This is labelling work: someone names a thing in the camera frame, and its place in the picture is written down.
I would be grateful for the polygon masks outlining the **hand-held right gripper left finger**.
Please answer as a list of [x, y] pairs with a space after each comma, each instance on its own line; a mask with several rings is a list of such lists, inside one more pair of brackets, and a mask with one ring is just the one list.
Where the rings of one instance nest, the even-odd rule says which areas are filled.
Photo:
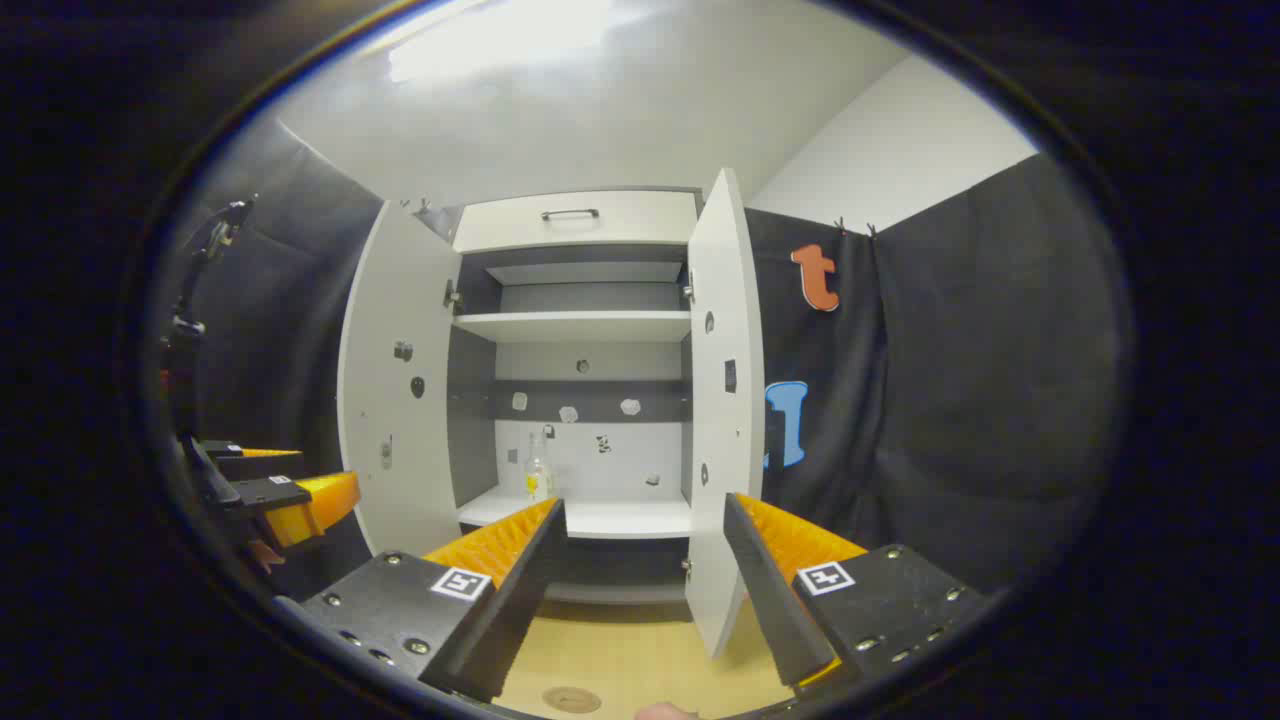
[[567, 539], [564, 501], [553, 497], [425, 556], [379, 553], [275, 606], [289, 629], [379, 687], [486, 703], [504, 689]]

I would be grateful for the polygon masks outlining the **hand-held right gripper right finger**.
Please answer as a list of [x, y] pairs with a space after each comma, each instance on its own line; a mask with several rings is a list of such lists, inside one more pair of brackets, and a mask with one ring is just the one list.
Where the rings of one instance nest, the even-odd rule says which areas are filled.
[[723, 533], [783, 685], [878, 682], [972, 626], [986, 594], [905, 544], [865, 550], [730, 493]]

